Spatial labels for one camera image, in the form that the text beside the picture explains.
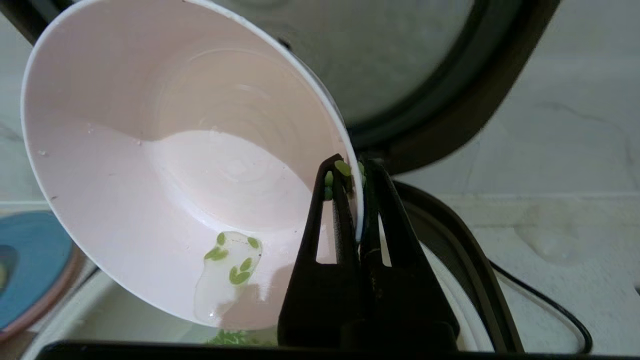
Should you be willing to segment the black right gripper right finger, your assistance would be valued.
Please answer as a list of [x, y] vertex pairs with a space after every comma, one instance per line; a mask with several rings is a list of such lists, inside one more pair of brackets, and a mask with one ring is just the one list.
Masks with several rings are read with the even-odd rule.
[[365, 222], [359, 262], [366, 328], [378, 349], [455, 351], [460, 326], [390, 175], [363, 160]]

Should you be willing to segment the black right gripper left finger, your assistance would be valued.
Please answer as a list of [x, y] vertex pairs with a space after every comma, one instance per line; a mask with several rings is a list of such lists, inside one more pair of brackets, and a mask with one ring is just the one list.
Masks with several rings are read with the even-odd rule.
[[[361, 285], [355, 226], [345, 191], [346, 177], [336, 167], [342, 156], [318, 167], [310, 208], [278, 317], [278, 345], [338, 349], [349, 327], [361, 319]], [[325, 178], [333, 174], [335, 264], [319, 263]]]

